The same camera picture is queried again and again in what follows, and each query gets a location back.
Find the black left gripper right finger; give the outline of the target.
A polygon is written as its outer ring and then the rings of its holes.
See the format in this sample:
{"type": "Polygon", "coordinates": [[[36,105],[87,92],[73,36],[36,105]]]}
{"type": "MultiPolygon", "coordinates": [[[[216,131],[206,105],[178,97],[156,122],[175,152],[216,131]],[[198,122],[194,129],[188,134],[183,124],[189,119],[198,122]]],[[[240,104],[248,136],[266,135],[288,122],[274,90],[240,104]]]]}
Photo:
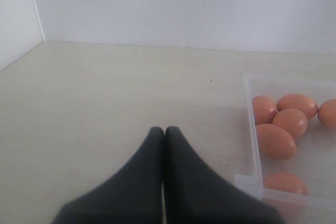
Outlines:
{"type": "Polygon", "coordinates": [[[275,208],[215,173],[176,126],[165,131],[163,187],[167,223],[284,223],[275,208]]]}

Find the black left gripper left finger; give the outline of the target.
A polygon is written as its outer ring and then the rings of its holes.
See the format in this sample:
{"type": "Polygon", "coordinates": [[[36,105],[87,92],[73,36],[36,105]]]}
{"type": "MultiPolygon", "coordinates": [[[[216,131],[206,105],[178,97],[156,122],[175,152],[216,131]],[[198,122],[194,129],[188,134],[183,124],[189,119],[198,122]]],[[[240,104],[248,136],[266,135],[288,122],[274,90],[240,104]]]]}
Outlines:
{"type": "Polygon", "coordinates": [[[111,178],[65,204],[54,223],[162,223],[164,132],[150,128],[139,149],[111,178]]]}

